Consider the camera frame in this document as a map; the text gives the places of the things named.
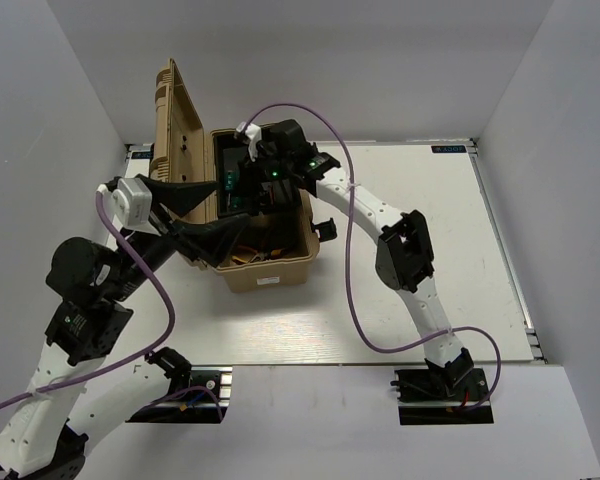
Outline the yellow black needle-nose pliers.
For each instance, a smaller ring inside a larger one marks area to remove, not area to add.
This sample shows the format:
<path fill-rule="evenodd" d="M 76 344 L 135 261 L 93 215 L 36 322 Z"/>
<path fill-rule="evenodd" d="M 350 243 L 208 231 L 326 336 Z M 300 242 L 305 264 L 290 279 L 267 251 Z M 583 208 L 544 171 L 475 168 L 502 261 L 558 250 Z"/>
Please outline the yellow black needle-nose pliers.
<path fill-rule="evenodd" d="M 292 248 L 256 249 L 246 245 L 239 245 L 230 255 L 230 261 L 235 265 L 249 265 L 262 261 L 284 258 L 292 252 Z"/>

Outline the green stubby phillips screwdriver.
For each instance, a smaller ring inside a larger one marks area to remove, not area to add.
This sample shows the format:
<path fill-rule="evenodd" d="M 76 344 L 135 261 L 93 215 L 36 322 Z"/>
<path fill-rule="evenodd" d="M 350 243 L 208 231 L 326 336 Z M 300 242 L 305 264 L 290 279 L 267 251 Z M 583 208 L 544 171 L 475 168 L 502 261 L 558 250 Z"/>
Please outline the green stubby phillips screwdriver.
<path fill-rule="evenodd" d="M 236 172 L 234 170 L 227 171 L 225 174 L 225 191 L 226 192 L 233 191 L 238 182 L 238 179 L 239 179 L 238 172 Z"/>

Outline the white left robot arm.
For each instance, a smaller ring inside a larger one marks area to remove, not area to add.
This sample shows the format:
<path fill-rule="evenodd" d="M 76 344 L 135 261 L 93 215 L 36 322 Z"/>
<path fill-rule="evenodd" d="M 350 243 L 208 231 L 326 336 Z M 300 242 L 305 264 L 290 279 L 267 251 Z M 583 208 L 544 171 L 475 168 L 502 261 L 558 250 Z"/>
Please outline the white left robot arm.
<path fill-rule="evenodd" d="M 46 283 L 61 301 L 45 332 L 25 392 L 9 400 L 14 414 L 0 432 L 0 473 L 8 479 L 73 479 L 91 450 L 141 409 L 196 389 L 191 363 L 157 339 L 125 358 L 133 372 L 83 410 L 86 384 L 111 371 L 106 363 L 133 312 L 125 301 L 173 255 L 218 265 L 249 218 L 202 224 L 185 216 L 217 188 L 213 181 L 165 183 L 139 175 L 115 178 L 96 192 L 97 213 L 111 228 L 109 248 L 83 237 L 55 250 Z"/>

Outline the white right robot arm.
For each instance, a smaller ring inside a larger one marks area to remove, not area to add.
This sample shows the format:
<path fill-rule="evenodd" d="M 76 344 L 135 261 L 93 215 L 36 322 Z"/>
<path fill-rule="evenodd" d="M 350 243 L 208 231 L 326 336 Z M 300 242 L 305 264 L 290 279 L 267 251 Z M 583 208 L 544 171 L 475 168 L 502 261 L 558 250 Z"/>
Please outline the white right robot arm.
<path fill-rule="evenodd" d="M 452 331 L 434 280 L 434 252 L 426 218 L 381 201 L 354 182 L 351 167 L 306 140 L 295 120 L 267 128 L 243 122 L 235 138 L 247 146 L 246 165 L 267 179 L 288 179 L 347 216 L 376 246 L 375 271 L 406 306 L 424 348 L 433 390 L 452 399 L 468 385 L 474 367 L 468 349 Z"/>

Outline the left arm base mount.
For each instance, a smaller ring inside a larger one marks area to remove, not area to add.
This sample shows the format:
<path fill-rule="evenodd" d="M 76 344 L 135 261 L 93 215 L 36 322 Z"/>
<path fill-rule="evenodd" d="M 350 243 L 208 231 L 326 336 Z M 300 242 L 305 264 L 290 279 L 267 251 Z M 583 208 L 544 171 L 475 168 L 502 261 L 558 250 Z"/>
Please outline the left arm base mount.
<path fill-rule="evenodd" d="M 130 424 L 220 424 L 231 396 L 233 368 L 193 367 L 188 376 L 173 383 L 167 399 L 142 407 Z"/>

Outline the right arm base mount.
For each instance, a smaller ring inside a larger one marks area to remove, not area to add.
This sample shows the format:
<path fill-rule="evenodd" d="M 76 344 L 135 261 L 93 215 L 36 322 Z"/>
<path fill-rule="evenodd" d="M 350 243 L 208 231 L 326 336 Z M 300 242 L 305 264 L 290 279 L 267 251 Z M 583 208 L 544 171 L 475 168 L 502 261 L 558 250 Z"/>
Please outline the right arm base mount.
<path fill-rule="evenodd" d="M 397 394 L 401 426 L 494 423 L 490 401 L 484 400 L 489 388 L 482 368 L 475 368 L 453 391 L 420 368 L 395 370 L 390 386 Z"/>

